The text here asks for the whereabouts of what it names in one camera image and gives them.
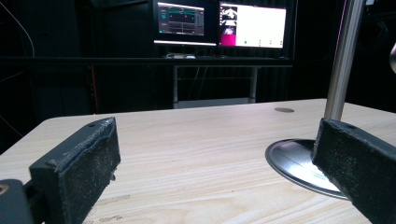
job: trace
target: chrome base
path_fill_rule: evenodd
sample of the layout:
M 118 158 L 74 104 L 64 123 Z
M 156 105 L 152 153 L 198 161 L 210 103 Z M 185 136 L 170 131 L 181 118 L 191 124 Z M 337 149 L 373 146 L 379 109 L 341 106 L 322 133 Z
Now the chrome base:
M 347 197 L 312 163 L 314 140 L 289 139 L 273 143 L 265 152 L 268 163 L 288 180 L 317 193 Z

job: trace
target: computer monitor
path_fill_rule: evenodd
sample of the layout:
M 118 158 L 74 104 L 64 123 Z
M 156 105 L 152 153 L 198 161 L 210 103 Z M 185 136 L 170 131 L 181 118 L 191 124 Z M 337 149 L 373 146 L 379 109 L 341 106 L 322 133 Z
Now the computer monitor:
M 282 49 L 286 9 L 219 2 L 219 46 Z
M 217 8 L 206 0 L 153 0 L 154 43 L 216 46 Z

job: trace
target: metal pole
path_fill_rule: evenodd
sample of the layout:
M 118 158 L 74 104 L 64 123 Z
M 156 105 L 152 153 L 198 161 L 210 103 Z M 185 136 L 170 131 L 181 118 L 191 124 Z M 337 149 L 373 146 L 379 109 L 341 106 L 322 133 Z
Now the metal pole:
M 344 4 L 324 114 L 327 119 L 340 120 L 343 113 L 364 5 L 365 0 L 346 0 Z

